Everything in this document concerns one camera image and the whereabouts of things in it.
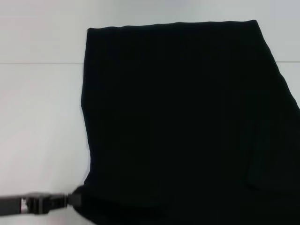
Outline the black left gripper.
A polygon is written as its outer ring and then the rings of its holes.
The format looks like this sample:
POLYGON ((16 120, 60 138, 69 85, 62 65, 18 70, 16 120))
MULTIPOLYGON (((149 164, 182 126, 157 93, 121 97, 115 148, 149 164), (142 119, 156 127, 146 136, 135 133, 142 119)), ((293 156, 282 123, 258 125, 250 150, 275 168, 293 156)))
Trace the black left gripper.
POLYGON ((29 195, 9 195, 0 197, 0 214, 48 214, 52 210, 66 208, 68 195, 50 193, 30 193, 29 195))

